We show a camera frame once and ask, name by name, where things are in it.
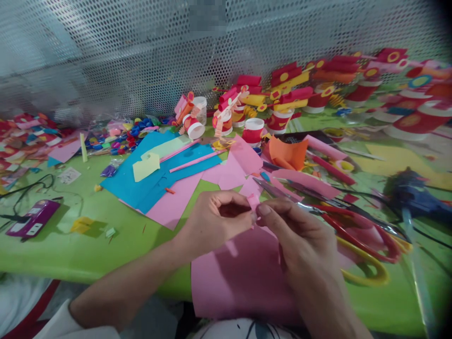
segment red paper cup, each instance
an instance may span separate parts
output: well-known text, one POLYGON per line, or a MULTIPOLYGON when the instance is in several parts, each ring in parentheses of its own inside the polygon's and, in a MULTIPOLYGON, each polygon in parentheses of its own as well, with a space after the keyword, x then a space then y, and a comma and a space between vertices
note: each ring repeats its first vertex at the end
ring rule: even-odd
POLYGON ((245 121, 245 129, 242 135, 243 140, 250 144, 251 147, 259 147, 264 125, 265 122, 259 118, 251 118, 245 121))

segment metal mesh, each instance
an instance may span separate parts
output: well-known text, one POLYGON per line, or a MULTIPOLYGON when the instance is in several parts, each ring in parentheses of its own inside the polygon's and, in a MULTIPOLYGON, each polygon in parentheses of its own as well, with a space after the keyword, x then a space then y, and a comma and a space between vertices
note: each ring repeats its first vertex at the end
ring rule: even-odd
MULTIPOLYGON (((451 59, 430 0, 2 0, 0 114, 60 122, 173 113, 240 74, 383 47, 451 59)), ((396 81, 401 75, 386 76, 396 81)))

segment table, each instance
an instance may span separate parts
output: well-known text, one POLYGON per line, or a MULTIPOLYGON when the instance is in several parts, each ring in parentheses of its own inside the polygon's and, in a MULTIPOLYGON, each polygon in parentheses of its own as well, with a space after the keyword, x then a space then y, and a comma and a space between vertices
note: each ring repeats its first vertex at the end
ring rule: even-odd
MULTIPOLYGON (((302 116, 299 121, 305 130, 323 127, 340 127, 343 122, 332 111, 302 116)), ((37 193, 33 189, 21 203, 20 212, 25 213, 39 199, 63 196, 64 205, 34 239, 20 243, 19 239, 0 234, 0 271, 34 274, 79 283, 93 283, 113 269, 143 255, 150 249, 171 239, 182 227, 202 191, 217 190, 218 186, 201 180, 190 200, 176 230, 170 231, 154 221, 136 213, 106 190, 94 192, 94 185, 102 178, 100 172, 108 165, 110 156, 90 157, 83 163, 81 157, 71 159, 66 167, 73 167, 82 176, 70 185, 56 180, 53 188, 37 193), (87 234, 70 233, 75 219, 86 216, 97 222, 87 234), (114 227, 117 234, 110 241, 102 230, 114 227)), ((47 169, 29 173, 19 180, 16 187, 35 182, 47 173, 58 175, 59 171, 47 169)), ((369 191, 368 187, 383 190, 383 177, 358 173, 357 190, 369 191)), ((452 193, 430 190, 442 200, 452 200, 452 193)), ((2 211, 10 212, 15 199, 3 199, 2 211)), ((357 203, 365 207, 368 202, 357 203)), ((452 232, 428 219, 419 219, 416 226, 428 234, 452 244, 452 232)), ((452 251, 419 235, 416 241, 422 246, 422 265, 425 269, 429 290, 436 315, 441 320, 449 301, 452 276, 452 251)), ((375 331, 409 336, 422 336, 423 327, 412 281, 410 262, 404 256, 397 265, 385 264, 391 282, 384 287, 368 288, 347 283, 353 308, 366 326, 375 331)), ((159 289, 161 296, 191 300, 190 266, 179 269, 159 289)))

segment orange paper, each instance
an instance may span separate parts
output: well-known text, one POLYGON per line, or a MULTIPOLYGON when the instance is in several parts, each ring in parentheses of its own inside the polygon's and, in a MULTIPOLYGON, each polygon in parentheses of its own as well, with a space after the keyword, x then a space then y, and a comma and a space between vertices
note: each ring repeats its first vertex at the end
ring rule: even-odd
POLYGON ((305 163, 305 155, 308 140, 296 144, 286 144, 272 136, 268 142, 270 158, 273 164, 288 170, 302 170, 305 163))

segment white sleeve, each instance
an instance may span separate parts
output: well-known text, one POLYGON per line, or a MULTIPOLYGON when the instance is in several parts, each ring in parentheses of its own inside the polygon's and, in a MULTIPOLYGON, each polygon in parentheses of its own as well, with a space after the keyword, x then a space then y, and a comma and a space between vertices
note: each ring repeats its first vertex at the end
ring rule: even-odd
POLYGON ((34 339, 120 339, 112 326, 86 330, 72 318, 69 312, 70 300, 66 300, 58 312, 49 320, 34 339))

